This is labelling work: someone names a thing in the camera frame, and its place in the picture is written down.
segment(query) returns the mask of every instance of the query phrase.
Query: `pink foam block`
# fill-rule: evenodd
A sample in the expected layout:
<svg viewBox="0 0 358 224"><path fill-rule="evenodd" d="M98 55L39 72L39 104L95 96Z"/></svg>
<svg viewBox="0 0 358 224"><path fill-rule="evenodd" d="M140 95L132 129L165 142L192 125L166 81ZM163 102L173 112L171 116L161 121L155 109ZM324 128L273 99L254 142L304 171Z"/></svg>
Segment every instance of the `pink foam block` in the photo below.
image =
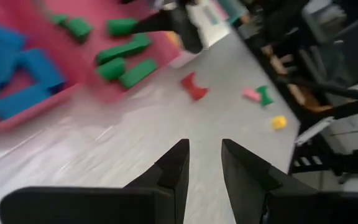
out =
<svg viewBox="0 0 358 224"><path fill-rule="evenodd" d="M244 89L242 92L242 95L250 100L259 102L261 100L260 94L258 92L256 92L255 90L251 90L251 89Z"/></svg>
<svg viewBox="0 0 358 224"><path fill-rule="evenodd" d="M72 52L70 42L63 38L64 35L57 31L51 23L39 16L34 10L31 0L0 0L0 25L25 34L28 38L26 49L34 47L44 49L67 80L61 92L10 119L0 121L0 131L7 131L69 99L80 86L79 83L85 82L86 71L91 71L91 69L78 63L82 60L81 55ZM33 81L26 72L16 72L9 85L0 91L0 98L21 90L32 83Z"/></svg>
<svg viewBox="0 0 358 224"><path fill-rule="evenodd" d="M146 18L152 13L147 6L147 1L137 0L123 5L119 4L119 0L44 0L44 4L52 13L66 14L70 18L82 17L94 28L89 35L89 39L83 45L74 44L73 50L81 54L86 65L90 68L91 71L87 73L87 83L100 99L107 103L120 99L127 90L118 82L108 83L95 73L96 64L94 59L101 50L131 41L131 36L109 37L106 31L106 20L130 17L135 19ZM65 30L60 29L60 31L67 40L75 43ZM147 35L150 37L152 44L141 54L126 58L126 69L130 69L147 58L152 58L158 65L158 72L179 55L180 50L167 39L163 32L151 32ZM141 88L142 82L152 79L155 73L153 72L134 88Z"/></svg>

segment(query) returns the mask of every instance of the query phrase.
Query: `blue foam block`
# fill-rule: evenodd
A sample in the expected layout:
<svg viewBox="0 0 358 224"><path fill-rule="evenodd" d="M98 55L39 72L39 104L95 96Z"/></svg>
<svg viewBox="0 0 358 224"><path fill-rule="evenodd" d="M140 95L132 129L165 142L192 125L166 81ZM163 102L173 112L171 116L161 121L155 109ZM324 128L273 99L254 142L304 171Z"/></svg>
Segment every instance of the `blue foam block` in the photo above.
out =
<svg viewBox="0 0 358 224"><path fill-rule="evenodd" d="M0 88L8 85L17 67L17 50L0 43Z"/></svg>
<svg viewBox="0 0 358 224"><path fill-rule="evenodd" d="M32 85L0 99L0 120L9 119L50 97L39 85Z"/></svg>
<svg viewBox="0 0 358 224"><path fill-rule="evenodd" d="M20 55L20 65L29 72L37 84L52 94L62 90L65 79L57 66L40 49L26 50Z"/></svg>
<svg viewBox="0 0 358 224"><path fill-rule="evenodd" d="M25 44L25 36L0 25L0 42L9 44L19 50Z"/></svg>

